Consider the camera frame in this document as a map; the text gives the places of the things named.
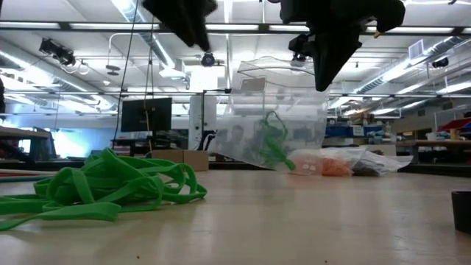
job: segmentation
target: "plastic bag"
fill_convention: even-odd
[[[328,91],[317,92],[314,84],[312,67],[271,57],[242,63],[208,151],[268,169],[295,170],[290,154],[320,149],[325,136]]]
[[[290,172],[292,174],[322,175],[322,156],[319,150],[298,149],[290,154],[289,159],[296,165],[296,169]]]
[[[407,166],[412,158],[412,156],[382,156],[367,151],[353,168],[354,175],[374,177],[396,172],[398,169]]]
[[[322,176],[350,177],[353,168],[363,157],[365,147],[358,148],[326,148],[320,150],[322,158]]]

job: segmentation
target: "wire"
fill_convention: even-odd
[[[135,28],[135,19],[138,14],[138,7],[139,7],[139,0],[136,1],[135,4],[135,9],[134,9],[134,18],[132,19],[132,28],[131,28],[131,37],[130,37],[130,44],[129,47],[127,47],[127,56],[126,56],[126,65],[124,66],[124,72],[123,72],[123,80],[121,81],[121,90],[119,91],[119,98],[118,98],[118,115],[116,115],[116,128],[115,128],[115,135],[113,137],[113,143],[111,145],[111,148],[114,150],[115,149],[115,142],[116,142],[116,136],[118,135],[118,126],[119,126],[119,107],[121,106],[121,96],[123,94],[123,87],[124,87],[124,80],[126,79],[126,72],[127,72],[127,64],[130,61],[130,55],[131,55],[131,46],[132,46],[132,37],[134,36],[134,28]]]
[[[150,128],[149,128],[149,112],[147,111],[147,108],[146,108],[146,100],[147,100],[147,88],[149,87],[149,68],[152,64],[151,59],[150,59],[151,56],[152,56],[152,47],[149,47],[149,58],[148,58],[149,61],[147,62],[147,70],[146,70],[146,88],[144,91],[144,112],[146,114],[147,137],[149,137]],[[152,153],[151,139],[149,139],[149,151]]]

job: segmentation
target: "ceiling light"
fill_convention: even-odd
[[[404,93],[412,92],[418,88],[420,88],[420,85],[411,85],[411,86],[408,86],[407,88],[402,89],[401,91],[398,91],[397,94],[402,95]]]
[[[79,102],[74,102],[71,100],[65,100],[65,101],[59,101],[59,105],[62,105],[63,107],[67,107],[71,110],[79,111],[81,113],[93,113],[96,112],[93,107],[84,105]]]
[[[421,101],[419,101],[419,102],[411,103],[411,104],[409,104],[409,105],[404,106],[403,108],[409,109],[409,108],[411,108],[411,107],[415,107],[415,106],[417,106],[417,105],[420,105],[420,104],[422,104],[423,102],[425,102],[425,100],[421,100]]]
[[[270,30],[282,32],[309,32],[309,28],[301,25],[271,25]]]
[[[119,9],[119,10],[128,10],[133,8],[133,4],[131,4],[130,0],[111,0],[111,2]]]
[[[358,112],[358,110],[348,110],[346,113],[344,113],[345,116],[350,116],[350,115],[353,115],[353,114],[356,114]]]
[[[471,82],[463,82],[456,85],[450,85],[447,88],[443,88],[437,91],[437,93],[452,93],[466,88],[471,88]]]
[[[340,97],[333,104],[329,105],[329,108],[330,109],[338,108],[338,107],[342,106],[343,104],[349,102],[350,100],[351,100],[351,98],[349,98],[347,96]]]
[[[60,29],[58,23],[49,22],[0,22],[0,28]]]
[[[96,30],[109,30],[109,29],[132,29],[132,23],[71,23],[72,29],[96,29]],[[137,30],[150,30],[159,29],[158,24],[141,23],[134,24],[134,29]]]
[[[423,33],[423,34],[431,34],[431,33],[450,33],[454,30],[452,27],[425,27],[425,26],[399,26],[395,29],[391,29],[388,32],[391,33]],[[368,26],[366,28],[366,32],[376,32],[375,26]]]
[[[381,115],[381,114],[385,114],[385,113],[390,113],[390,112],[395,111],[395,110],[396,110],[395,108],[389,107],[389,108],[385,108],[385,109],[372,111],[371,114]]]
[[[42,87],[42,88],[59,88],[61,84],[29,84],[34,87]]]
[[[174,70],[172,68],[164,68],[162,71],[159,72],[161,77],[164,78],[184,78],[186,77],[185,73],[181,71]]]
[[[258,30],[258,25],[252,24],[208,24],[207,30]]]

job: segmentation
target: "table surface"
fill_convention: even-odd
[[[16,128],[8,128],[0,126],[0,137],[10,136],[10,137],[19,137],[19,138],[49,138],[50,134],[48,132],[34,132],[30,130],[21,130]]]
[[[33,221],[0,235],[3,264],[471,264],[450,192],[471,180],[420,174],[315,178],[198,173],[205,201],[114,223]],[[32,191],[5,183],[0,194]]]
[[[396,146],[471,146],[471,141],[428,141],[428,140],[407,140],[399,141]]]

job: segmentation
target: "orange object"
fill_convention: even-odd
[[[322,159],[322,176],[349,177],[352,175],[348,161],[336,158]]]

